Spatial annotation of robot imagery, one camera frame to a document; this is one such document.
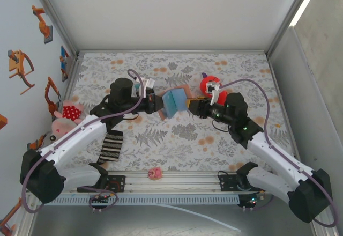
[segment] gray leaf pattern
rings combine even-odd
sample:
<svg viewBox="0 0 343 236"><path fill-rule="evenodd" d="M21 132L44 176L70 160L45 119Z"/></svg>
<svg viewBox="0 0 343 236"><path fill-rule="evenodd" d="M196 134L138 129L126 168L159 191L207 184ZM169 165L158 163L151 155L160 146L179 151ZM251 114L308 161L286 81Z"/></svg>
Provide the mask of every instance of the gray leaf pattern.
<svg viewBox="0 0 343 236"><path fill-rule="evenodd" d="M144 133L138 134L138 136L136 136L135 138L136 138L137 144L139 143L140 146L143 143L147 146L149 146L149 143L152 143L155 146L157 146L157 142L161 143L167 133L168 133L167 131L156 130L156 129L152 130L151 128L150 130L146 129Z"/></svg>
<svg viewBox="0 0 343 236"><path fill-rule="evenodd" d="M180 138L185 138L189 141L195 141L197 139L198 134L194 132L195 130L195 125L190 123L186 126L181 124L177 126L174 125L171 129L173 134L179 135Z"/></svg>
<svg viewBox="0 0 343 236"><path fill-rule="evenodd" d="M83 104L84 113L89 114L109 94L112 82L121 77L129 78L126 72L129 68L135 69L142 77L154 78L154 90L157 94L174 86L188 84L192 94L198 96L201 94L199 84L202 72L217 76L223 84L240 78L255 80L270 100L271 113L267 125L270 137L293 154L264 55L86 53L72 90L73 101ZM263 121L266 103L254 85L248 82L237 83L227 90L241 92L248 104L249 116L255 121ZM119 161L111 162L109 170L146 171L160 166L163 171L172 172L218 171L237 168L249 161L254 161L267 170L271 169L264 160L236 144L228 133L214 129L211 119L203 120L190 112L178 112L172 119L164 121L161 121L158 113L141 113L140 117L140 121L123 121L114 128L123 131L124 140ZM76 153L65 167L73 168L95 162L103 137Z"/></svg>
<svg viewBox="0 0 343 236"><path fill-rule="evenodd" d="M177 68L177 64L174 63L174 62L170 62L170 63L168 64L168 67L169 67L169 69L170 69L171 71L174 71L174 70L176 70L176 68Z"/></svg>
<svg viewBox="0 0 343 236"><path fill-rule="evenodd" d="M179 86L187 84L191 78L192 75L177 73L173 74L171 77L166 78L165 81L167 82L167 85L169 84L169 86Z"/></svg>
<svg viewBox="0 0 343 236"><path fill-rule="evenodd" d="M192 72L194 70L194 68L192 67L192 66L189 66L189 65L187 65L185 68L183 68L181 71L183 72L183 73L190 73L190 72Z"/></svg>

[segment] striped sock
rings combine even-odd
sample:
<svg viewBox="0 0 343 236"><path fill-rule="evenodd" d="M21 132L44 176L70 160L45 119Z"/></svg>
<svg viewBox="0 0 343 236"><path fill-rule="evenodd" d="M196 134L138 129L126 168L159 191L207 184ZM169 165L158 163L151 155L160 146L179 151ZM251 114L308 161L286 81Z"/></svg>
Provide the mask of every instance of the striped sock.
<svg viewBox="0 0 343 236"><path fill-rule="evenodd" d="M118 161L120 150L123 145L123 132L111 130L103 139L102 149L97 164L101 165L106 161Z"/></svg>

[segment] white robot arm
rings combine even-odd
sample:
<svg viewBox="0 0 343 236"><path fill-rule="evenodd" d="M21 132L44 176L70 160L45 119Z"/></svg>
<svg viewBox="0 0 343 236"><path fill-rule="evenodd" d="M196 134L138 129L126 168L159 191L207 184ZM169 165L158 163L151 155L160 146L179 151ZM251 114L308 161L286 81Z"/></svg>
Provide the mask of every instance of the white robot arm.
<svg viewBox="0 0 343 236"><path fill-rule="evenodd" d="M247 114L248 105L240 93L227 95L224 106L209 99L191 99L188 110L200 118L212 118L228 125L231 138L245 149L264 159L276 172L269 173L257 164L249 162L237 170L238 188L246 191L260 188L285 201L292 212L309 223L330 202L320 184L332 198L329 175L322 169L314 171L296 160L284 149L269 139L263 129Z"/></svg>
<svg viewBox="0 0 343 236"><path fill-rule="evenodd" d="M20 172L23 188L30 190L42 203L53 201L63 190L82 186L103 189L107 184L108 172L98 164L72 169L64 167L72 156L85 149L91 141L120 123L124 114L151 114L163 108L162 98L153 92L145 92L146 88L142 88L140 97L132 97L132 87L131 80L116 79L110 86L110 95L104 97L77 127L41 151L25 152Z"/></svg>

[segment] orange robot sticker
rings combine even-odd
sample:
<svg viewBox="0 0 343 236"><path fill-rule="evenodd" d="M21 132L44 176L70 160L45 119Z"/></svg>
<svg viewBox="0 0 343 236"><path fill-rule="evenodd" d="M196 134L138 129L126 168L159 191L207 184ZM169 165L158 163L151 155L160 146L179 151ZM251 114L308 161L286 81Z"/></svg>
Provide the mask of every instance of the orange robot sticker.
<svg viewBox="0 0 343 236"><path fill-rule="evenodd" d="M54 103L49 98L49 90L50 90L51 87L53 88L53 90L55 91L55 93L58 96L58 102L57 103ZM48 109L49 109L49 112L50 112L50 114L51 114L51 116L53 118L53 121L54 121L55 118L56 118L55 115L54 115L54 111L58 110L59 102L61 100L61 95L60 95L60 93L59 93L55 83L53 82L53 80L50 77L48 77L48 84L47 84L47 86L45 88L45 91L44 91L44 97L45 97L46 102L48 103Z"/></svg>
<svg viewBox="0 0 343 236"><path fill-rule="evenodd" d="M0 130L7 125L7 118L0 114Z"/></svg>
<svg viewBox="0 0 343 236"><path fill-rule="evenodd" d="M9 71L13 71L13 70L16 71L16 73L12 74L9 78L11 79L14 76L18 75L23 80L25 85L28 87L26 90L21 92L20 95L22 95L26 91L28 91L29 89L34 87L34 84L31 84L26 79L26 76L34 71L33 64L31 62L30 58L28 58L28 56L25 53L23 53L21 50L18 50L18 51L15 51L15 52L13 52L12 50L9 50L8 51L8 56L9 56ZM30 66L30 69L31 69L31 71L29 71L27 73L25 73L25 70L24 70L24 60L25 59L28 62L29 66Z"/></svg>
<svg viewBox="0 0 343 236"><path fill-rule="evenodd" d="M42 18L41 14L45 13L43 8L36 8L34 5L32 5L32 12L34 15L37 16L39 23L39 30L44 35L44 44L47 44L49 42L52 42L53 40L53 26L48 26L44 19Z"/></svg>

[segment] pink pig toy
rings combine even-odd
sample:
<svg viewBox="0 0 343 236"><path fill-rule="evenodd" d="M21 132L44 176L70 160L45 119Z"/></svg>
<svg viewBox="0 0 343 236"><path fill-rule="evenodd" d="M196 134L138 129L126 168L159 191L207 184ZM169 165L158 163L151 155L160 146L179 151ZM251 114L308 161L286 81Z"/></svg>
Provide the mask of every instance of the pink pig toy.
<svg viewBox="0 0 343 236"><path fill-rule="evenodd" d="M159 167L156 168L152 168L148 171L148 178L150 180L159 180L160 178L162 178L162 170Z"/></svg>
<svg viewBox="0 0 343 236"><path fill-rule="evenodd" d="M84 110L84 106L82 104L74 104L71 100L64 100L63 101L63 113L59 113L58 111L54 111L54 115L56 118L67 118L72 120L74 123L79 124L82 119L80 119L80 115Z"/></svg>
<svg viewBox="0 0 343 236"><path fill-rule="evenodd" d="M58 118L55 121L53 121L53 124L51 125L51 136L50 140L55 141L60 138L62 138L64 135L66 135L69 131L71 131L73 128L75 128L77 125L73 121L67 119L67 118Z"/></svg>

